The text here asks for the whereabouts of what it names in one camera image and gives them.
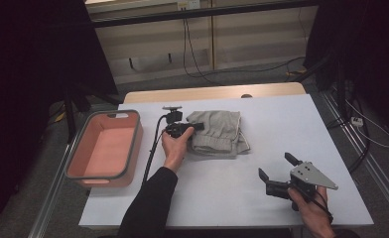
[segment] white tabletop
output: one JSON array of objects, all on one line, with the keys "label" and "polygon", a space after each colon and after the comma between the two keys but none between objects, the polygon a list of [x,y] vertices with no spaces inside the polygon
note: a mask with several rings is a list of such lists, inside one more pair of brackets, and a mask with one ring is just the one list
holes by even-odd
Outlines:
[{"label": "white tabletop", "polygon": [[[339,190],[328,190],[328,208],[334,225],[369,225],[373,221],[309,95],[265,98],[215,99],[172,103],[127,103],[141,115],[144,135],[133,182],[122,188],[93,188],[80,226],[111,228],[120,225],[138,192],[163,106],[183,106],[184,117],[193,111],[241,112],[241,130],[251,151],[234,160],[188,154],[178,171],[179,182],[167,222],[169,227],[287,227],[302,225],[291,201],[266,195],[258,177],[262,168],[271,180],[287,181],[292,165],[289,152],[310,161],[332,179]],[[151,166],[152,175],[164,161],[161,143]]]}]

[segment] gray cloth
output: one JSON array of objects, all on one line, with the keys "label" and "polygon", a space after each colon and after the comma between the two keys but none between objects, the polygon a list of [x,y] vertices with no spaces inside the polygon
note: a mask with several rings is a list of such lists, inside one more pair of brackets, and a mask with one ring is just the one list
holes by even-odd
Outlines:
[{"label": "gray cloth", "polygon": [[240,130],[240,112],[195,111],[187,120],[204,125],[204,130],[194,132],[191,148],[195,152],[209,156],[235,157],[250,150]]}]

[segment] black cable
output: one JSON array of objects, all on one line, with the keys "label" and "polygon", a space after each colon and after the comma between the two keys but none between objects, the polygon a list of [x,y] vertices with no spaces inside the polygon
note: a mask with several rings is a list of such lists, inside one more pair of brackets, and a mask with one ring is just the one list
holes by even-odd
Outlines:
[{"label": "black cable", "polygon": [[306,43],[306,47],[307,47],[307,36],[306,36],[306,30],[304,30],[304,26],[303,26],[303,22],[301,21],[301,10],[303,10],[303,8],[300,8],[299,10],[299,15],[297,16],[297,19],[299,20],[299,23],[300,23],[300,26],[301,26],[301,29],[303,29],[303,35],[304,35],[304,42]]},{"label": "black cable", "polygon": [[152,144],[152,149],[151,149],[151,152],[149,154],[148,162],[146,163],[146,169],[145,169],[145,173],[144,173],[143,179],[142,179],[142,186],[145,184],[145,182],[148,179],[148,174],[149,174],[149,169],[151,168],[152,159],[154,159],[155,150],[157,150],[157,145],[158,145],[158,142],[160,141],[160,138],[161,138],[161,135],[158,138],[158,130],[160,128],[161,121],[164,118],[167,118],[167,116],[166,115],[161,116],[160,119],[158,120],[158,123],[157,123],[157,129],[155,131],[155,139],[154,139],[154,143]]},{"label": "black cable", "polygon": [[[71,111],[72,113],[73,113],[73,115],[76,115],[76,114],[78,114],[79,113],[79,111]],[[61,121],[63,121],[64,119],[65,119],[65,117],[66,117],[66,112],[64,111],[64,112],[62,112],[62,113],[64,113],[65,114],[65,116],[62,118],[62,119],[60,119],[59,121],[53,121],[53,122],[50,122],[50,123],[48,123],[47,125],[46,125],[46,128],[47,127],[50,127],[50,126],[52,126],[52,125],[55,125],[55,124],[57,124],[57,123],[59,123],[59,122],[61,122]]]},{"label": "black cable", "polygon": [[316,194],[322,199],[322,201],[324,202],[324,207],[327,209],[327,201],[318,191],[316,191]]},{"label": "black cable", "polygon": [[62,110],[62,108],[63,108],[64,106],[65,106],[65,104],[63,103],[62,106],[60,106],[59,109],[56,110],[56,112],[54,112],[52,115],[49,116],[49,118],[52,118],[52,117],[54,117],[56,114],[58,114],[58,113]]},{"label": "black cable", "polygon": [[[187,22],[187,19],[184,19],[184,26],[185,26],[185,48],[184,48],[184,53],[183,53],[183,66],[185,68],[185,72],[188,76],[190,77],[202,77],[202,78],[205,78],[206,76],[209,76],[209,75],[213,75],[213,74],[219,74],[219,73],[228,73],[228,72],[263,72],[263,71],[270,71],[270,70],[273,70],[273,69],[276,69],[276,68],[279,68],[279,67],[282,67],[282,66],[285,66],[295,60],[300,60],[300,59],[305,59],[305,57],[298,57],[298,58],[294,58],[294,59],[290,59],[282,64],[279,64],[277,66],[273,66],[273,67],[270,67],[270,68],[264,68],[264,69],[233,69],[233,70],[223,70],[223,71],[212,71],[212,72],[207,72],[207,73],[204,73],[204,72],[201,72],[199,69],[198,69],[198,66],[197,66],[197,63],[196,63],[196,60],[195,60],[195,54],[194,54],[194,50],[193,50],[193,47],[192,47],[192,40],[191,40],[191,36],[190,36],[190,28],[189,28],[189,23]],[[196,68],[197,68],[197,71],[199,72],[200,75],[194,75],[194,74],[190,74],[186,68],[186,38],[187,38],[187,35],[189,37],[189,42],[191,44],[191,49],[192,49],[192,56],[194,58],[194,63],[196,65]],[[210,81],[208,80],[207,78],[205,78],[208,82],[210,83],[217,83],[219,84],[218,82],[213,82],[213,81]]]},{"label": "black cable", "polygon": [[[362,107],[361,107],[361,103],[359,102],[359,100],[357,98],[355,100],[358,103],[359,112],[362,115],[364,115],[364,112],[363,112]],[[365,148],[364,148],[363,152],[361,153],[361,155],[359,156],[359,158],[348,167],[348,171],[350,174],[354,173],[359,168],[359,166],[362,164],[365,157],[367,156],[368,151],[370,150],[370,140],[368,140],[370,135],[369,135],[367,123],[366,123],[366,120],[364,117],[362,118],[362,122],[363,122],[363,128],[364,128],[364,135],[367,137],[367,138],[365,138],[365,140],[366,140],[365,141]]]},{"label": "black cable", "polygon": [[288,82],[288,80],[290,79],[290,76],[291,76],[291,73],[290,73],[290,63],[295,61],[295,60],[299,60],[299,59],[305,59],[305,57],[298,57],[298,58],[295,58],[295,59],[290,59],[288,61],[286,61],[284,63],[284,65],[287,67],[287,78],[285,79],[286,82]]},{"label": "black cable", "polygon": [[[193,45],[192,45],[192,38],[191,38],[191,30],[189,28],[188,20],[187,19],[183,19],[183,24],[185,25],[185,50],[183,52],[183,66],[185,68],[185,72],[188,74],[188,76],[191,76],[191,77],[202,77],[204,80],[206,80],[209,83],[217,84],[219,86],[223,86],[223,84],[221,84],[219,82],[214,82],[214,81],[211,81],[211,80],[207,79],[205,77],[205,75],[203,75],[203,73],[201,73],[200,69],[198,68],[197,61],[195,59],[195,53],[194,53],[194,48],[193,48]],[[189,74],[188,70],[186,69],[186,27],[187,27],[187,32],[188,32],[187,35],[188,35],[188,38],[189,38],[189,44],[191,46],[192,57],[194,59],[194,65],[195,65],[195,68],[197,69],[197,72],[200,74],[200,76],[193,76],[193,75]]]},{"label": "black cable", "polygon": [[347,121],[342,120],[342,117],[338,117],[338,118],[334,119],[333,121],[328,122],[325,126],[328,130],[331,130],[331,129],[334,129],[334,128],[339,127],[339,126],[345,126],[346,123],[347,123]]}]

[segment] cable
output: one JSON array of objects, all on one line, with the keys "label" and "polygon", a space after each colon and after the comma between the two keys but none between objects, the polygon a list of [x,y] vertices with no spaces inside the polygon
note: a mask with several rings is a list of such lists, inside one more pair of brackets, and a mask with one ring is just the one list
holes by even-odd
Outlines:
[{"label": "cable", "polygon": [[330,129],[334,129],[334,128],[339,127],[339,126],[344,126],[344,125],[346,125],[347,121],[343,121],[343,120],[341,120],[341,119],[342,119],[341,117],[338,117],[338,118],[334,119],[333,121],[328,122],[328,123],[325,125],[326,128],[327,128],[328,130],[330,130]]},{"label": "cable", "polygon": [[[197,61],[195,60],[195,53],[194,53],[194,48],[193,48],[193,45],[192,45],[192,39],[191,39],[191,31],[189,29],[189,23],[188,23],[188,20],[187,19],[183,19],[183,24],[185,25],[185,50],[183,52],[183,66],[185,68],[185,72],[188,74],[188,76],[191,76],[191,77],[202,77],[204,80],[206,80],[207,82],[210,82],[212,84],[217,84],[219,86],[223,86],[223,84],[219,83],[219,82],[214,82],[214,81],[211,81],[209,79],[207,79],[205,77],[205,75],[203,75],[200,71],[200,69],[198,68],[198,65],[197,65]],[[197,69],[197,72],[200,74],[200,76],[193,76],[191,74],[188,73],[188,70],[186,69],[186,27],[187,27],[187,35],[189,37],[189,44],[191,45],[191,51],[192,51],[192,57],[194,59],[194,65],[195,65],[195,68]]]},{"label": "cable", "polygon": [[[184,48],[184,55],[183,55],[183,66],[185,68],[185,72],[188,76],[190,77],[202,77],[202,78],[205,78],[206,76],[209,76],[209,75],[213,75],[213,74],[219,74],[219,73],[229,73],[229,72],[263,72],[263,71],[270,71],[270,70],[273,70],[273,69],[276,69],[276,68],[279,68],[279,67],[282,67],[282,66],[285,66],[295,60],[300,60],[300,59],[305,59],[305,57],[298,57],[298,58],[294,58],[294,59],[290,59],[282,64],[279,64],[277,66],[273,66],[273,67],[269,67],[269,68],[264,68],[264,69],[233,69],[233,70],[223,70],[223,71],[212,71],[212,72],[207,72],[207,73],[204,73],[204,72],[201,72],[199,69],[198,69],[198,66],[197,66],[197,63],[196,63],[196,60],[195,60],[195,54],[194,54],[194,51],[193,51],[193,47],[192,47],[192,40],[191,40],[191,35],[190,35],[190,29],[189,29],[189,23],[187,22],[186,19],[184,19],[184,26],[185,26],[185,48]],[[189,37],[189,42],[190,42],[190,45],[191,45],[191,49],[192,49],[192,56],[194,58],[194,63],[196,65],[196,68],[197,68],[197,71],[199,72],[200,75],[194,75],[194,74],[190,74],[186,68],[186,51],[187,51],[187,48],[186,48],[186,41],[187,41],[187,35]],[[210,83],[218,83],[218,82],[213,82],[213,81],[210,81],[208,80],[207,78],[205,78],[207,81],[209,81]]]},{"label": "cable", "polygon": [[[331,96],[333,97],[333,98],[337,98],[337,95],[334,95],[333,93],[334,92],[337,92],[337,89],[336,88],[332,88],[332,92],[330,93],[331,94]],[[349,99],[350,101],[354,101],[354,100],[356,100],[355,99],[355,97],[353,97],[353,98],[351,98],[351,99]],[[345,119],[345,123],[351,118],[351,116],[352,116],[352,108],[349,108],[349,111],[346,111],[346,118],[344,118]]]},{"label": "cable", "polygon": [[49,118],[52,118],[54,117],[56,114],[58,114],[62,108],[65,106],[65,104],[63,103],[62,106],[59,107],[59,109],[56,110],[56,112],[54,112],[52,115],[49,116]]},{"label": "cable", "polygon": [[324,199],[324,197],[318,192],[316,191],[316,194],[322,199],[322,201],[324,202],[324,207],[327,208],[327,201]]},{"label": "cable", "polygon": [[154,139],[154,143],[152,144],[152,149],[151,149],[151,152],[149,154],[148,162],[146,164],[145,173],[144,173],[143,179],[142,179],[142,186],[148,180],[149,169],[151,168],[152,160],[154,159],[155,150],[157,150],[158,142],[160,141],[160,138],[162,136],[162,135],[160,135],[160,137],[158,138],[158,129],[160,128],[161,121],[164,118],[167,118],[167,116],[166,115],[161,116],[160,119],[158,120],[158,123],[157,123],[157,129],[155,131],[155,139]]},{"label": "cable", "polygon": [[[360,112],[359,112],[354,106],[352,106],[348,101],[346,101],[346,103],[347,103],[347,104],[348,104],[356,113],[358,113],[358,115],[362,116],[362,117],[365,118],[367,121],[373,123],[375,126],[377,126],[378,128],[380,128],[380,130],[382,130],[386,135],[389,136],[389,133],[388,133],[387,131],[385,131],[381,126],[377,125],[375,122],[373,122],[372,120],[370,120],[370,119],[368,119],[366,116],[364,116],[362,113],[360,113]],[[364,135],[364,134],[358,129],[358,127],[357,127],[357,130],[358,130],[358,132],[359,132],[362,136],[364,136],[366,139],[370,140],[370,141],[373,142],[374,144],[379,145],[379,146],[381,146],[381,147],[389,148],[389,146],[386,146],[386,145],[383,145],[383,144],[381,144],[381,143],[378,143],[378,142],[372,140],[371,138],[367,137],[366,135]]]},{"label": "cable", "polygon": [[[362,110],[362,107],[361,107],[361,103],[359,102],[358,99],[356,99],[357,103],[358,103],[358,107],[359,107],[359,110],[361,112],[363,112]],[[367,127],[367,123],[365,122],[365,118],[363,119],[363,127],[364,127],[364,132],[365,134],[369,137],[369,132],[368,132],[368,127]],[[368,151],[370,150],[370,141],[369,140],[366,140],[365,141],[365,148],[364,150],[362,151],[361,155],[359,156],[358,159],[356,159],[355,162],[352,163],[352,165],[350,165],[348,167],[348,171],[349,173],[352,175],[358,168],[359,166],[362,164],[362,162],[364,161],[365,157],[367,156],[368,154]]]},{"label": "cable", "polygon": [[303,8],[301,7],[300,8],[300,11],[299,11],[299,15],[297,16],[298,20],[299,20],[299,23],[300,23],[300,26],[301,26],[301,29],[303,29],[303,35],[304,35],[304,42],[306,43],[306,48],[307,48],[307,44],[308,44],[308,41],[307,41],[307,36],[306,36],[306,30],[304,30],[304,26],[303,26],[303,22],[301,21],[301,10]]},{"label": "cable", "polygon": [[305,59],[305,57],[299,57],[299,58],[295,58],[295,59],[290,59],[290,60],[288,60],[287,62],[284,63],[284,65],[287,67],[287,78],[285,79],[286,82],[288,82],[288,80],[290,79],[290,76],[291,76],[291,73],[290,73],[290,63],[295,61],[295,60],[299,60],[299,59]]}]

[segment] human hand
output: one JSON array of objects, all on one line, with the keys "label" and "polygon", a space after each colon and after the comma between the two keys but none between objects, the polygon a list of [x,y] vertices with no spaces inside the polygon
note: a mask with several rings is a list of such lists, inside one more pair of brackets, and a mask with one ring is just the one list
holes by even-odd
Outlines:
[{"label": "human hand", "polygon": [[172,170],[174,173],[177,172],[187,151],[187,141],[194,133],[194,130],[195,128],[189,127],[179,138],[173,138],[167,132],[163,132],[162,142],[166,154],[164,167]]},{"label": "human hand", "polygon": [[[325,206],[327,204],[326,188],[318,186],[317,192],[322,197],[316,194],[315,200],[322,206]],[[297,203],[303,222],[315,237],[332,238],[335,236],[333,230],[331,229],[327,214],[321,208],[312,202],[306,203],[301,194],[294,188],[288,188],[288,194],[291,199]]]}]

